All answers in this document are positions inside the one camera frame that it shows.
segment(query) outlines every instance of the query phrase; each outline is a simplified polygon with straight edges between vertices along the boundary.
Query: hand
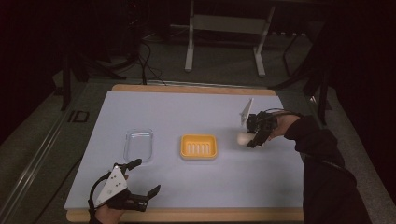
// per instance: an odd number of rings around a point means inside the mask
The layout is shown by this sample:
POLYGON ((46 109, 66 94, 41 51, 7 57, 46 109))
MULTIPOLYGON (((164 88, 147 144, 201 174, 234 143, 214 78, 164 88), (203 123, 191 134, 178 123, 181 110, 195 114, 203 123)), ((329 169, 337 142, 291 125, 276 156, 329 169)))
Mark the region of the hand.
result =
POLYGON ((107 204, 96 210, 96 218, 103 224, 117 224, 125 210, 112 209, 107 204))
MULTIPOLYGON (((281 112, 275 112, 274 114, 282 114, 282 113, 287 113, 286 111, 281 111, 281 112)), ((278 136, 283 136, 285 135, 286 131, 290 127, 292 123, 294 123, 297 119, 300 117, 296 115, 278 115, 276 116, 276 121, 277 121, 277 128, 275 128, 270 136, 268 137, 268 141, 271 141, 271 139, 276 138, 278 136)))

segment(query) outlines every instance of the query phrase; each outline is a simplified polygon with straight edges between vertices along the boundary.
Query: clear plastic tray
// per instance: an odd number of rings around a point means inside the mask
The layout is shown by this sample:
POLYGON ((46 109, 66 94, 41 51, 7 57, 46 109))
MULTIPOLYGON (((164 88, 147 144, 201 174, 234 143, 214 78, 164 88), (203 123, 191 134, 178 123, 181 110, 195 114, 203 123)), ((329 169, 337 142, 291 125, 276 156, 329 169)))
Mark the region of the clear plastic tray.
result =
POLYGON ((213 160, 218 155, 216 137, 211 134, 185 134, 180 156, 185 160, 213 160))
POLYGON ((124 159, 131 162, 141 159, 142 162, 148 162, 152 156, 152 138, 151 129, 132 129, 126 134, 124 149, 124 159))

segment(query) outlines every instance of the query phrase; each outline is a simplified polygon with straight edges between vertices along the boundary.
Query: dark jacket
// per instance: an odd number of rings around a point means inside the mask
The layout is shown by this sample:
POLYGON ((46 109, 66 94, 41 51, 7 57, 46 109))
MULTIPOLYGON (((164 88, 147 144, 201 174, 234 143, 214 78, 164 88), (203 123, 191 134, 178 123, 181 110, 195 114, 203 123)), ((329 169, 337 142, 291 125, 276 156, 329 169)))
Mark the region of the dark jacket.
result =
POLYGON ((344 166, 337 139, 320 129, 312 117, 295 121, 285 133, 295 140, 304 159, 304 223, 371 223, 356 188, 356 179, 344 166))

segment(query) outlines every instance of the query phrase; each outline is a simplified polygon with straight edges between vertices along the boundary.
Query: yellow tray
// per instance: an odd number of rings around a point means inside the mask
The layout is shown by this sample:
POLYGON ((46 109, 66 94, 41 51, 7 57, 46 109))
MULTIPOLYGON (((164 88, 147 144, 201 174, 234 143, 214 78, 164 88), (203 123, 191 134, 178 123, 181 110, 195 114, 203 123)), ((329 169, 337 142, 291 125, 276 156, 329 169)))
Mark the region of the yellow tray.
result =
POLYGON ((216 137, 211 134, 185 134, 180 155, 185 160, 213 160, 218 155, 216 137))

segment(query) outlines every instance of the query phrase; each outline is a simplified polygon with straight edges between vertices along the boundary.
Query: dark background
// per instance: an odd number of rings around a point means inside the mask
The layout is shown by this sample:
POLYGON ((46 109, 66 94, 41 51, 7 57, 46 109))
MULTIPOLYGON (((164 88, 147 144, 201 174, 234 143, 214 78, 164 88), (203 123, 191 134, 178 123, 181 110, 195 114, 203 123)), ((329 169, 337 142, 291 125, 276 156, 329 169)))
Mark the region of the dark background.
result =
MULTIPOLYGON (((135 19, 157 30, 164 38, 169 38, 169 24, 188 24, 188 1, 149 1, 149 17, 139 14, 141 11, 136 8, 135 19)), ((111 27, 112 34, 118 34, 127 25, 127 12, 120 10, 125 2, 112 2, 98 5, 100 18, 90 1, 6 0, 0 3, 0 143, 55 90, 52 76, 61 70, 62 55, 67 49, 65 43, 73 43, 90 57, 104 61, 109 60, 109 53, 122 53, 115 47, 120 42, 119 35, 113 39, 114 43, 105 42, 111 39, 106 36, 110 29, 106 27, 107 20, 120 20, 120 27, 111 27)), ((135 2, 142 7, 146 3, 135 2)), ((396 170, 393 146, 396 110, 392 82, 396 63, 393 59, 396 6, 392 1, 341 2, 343 5, 332 11, 317 45, 333 64, 331 86, 336 89, 341 105, 396 202, 393 174, 396 170)), ((301 14, 300 10, 298 14, 295 7, 280 7, 271 30, 301 32, 298 18, 308 12, 301 14)), ((239 16, 235 7, 224 8, 219 13, 239 16)), ((252 7, 249 15, 260 17, 261 12, 252 7)), ((126 43, 130 48, 134 44, 126 43)))

